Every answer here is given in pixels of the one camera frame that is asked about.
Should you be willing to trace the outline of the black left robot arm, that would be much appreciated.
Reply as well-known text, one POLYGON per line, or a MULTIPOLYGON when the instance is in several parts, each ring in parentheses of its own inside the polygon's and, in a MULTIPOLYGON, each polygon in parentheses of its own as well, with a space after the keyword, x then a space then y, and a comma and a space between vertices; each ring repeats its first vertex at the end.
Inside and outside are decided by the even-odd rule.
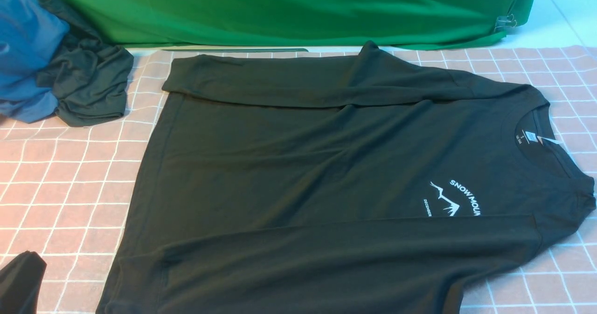
POLYGON ((0 271, 0 312, 35 314, 47 263, 34 251, 25 251, 0 271))

